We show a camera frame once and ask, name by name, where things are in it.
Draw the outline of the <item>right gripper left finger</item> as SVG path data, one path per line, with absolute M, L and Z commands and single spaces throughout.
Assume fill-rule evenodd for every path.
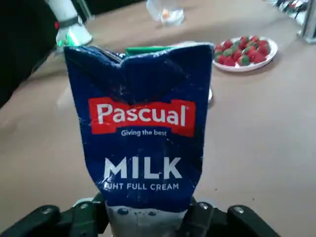
M 43 205 L 4 230 L 2 237 L 97 237 L 109 224 L 101 193 L 66 211 Z

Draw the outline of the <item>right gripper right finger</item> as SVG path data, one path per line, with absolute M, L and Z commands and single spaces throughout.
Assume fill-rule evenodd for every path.
M 182 221 L 184 237 L 280 237 L 256 212 L 245 205 L 222 211 L 192 198 Z

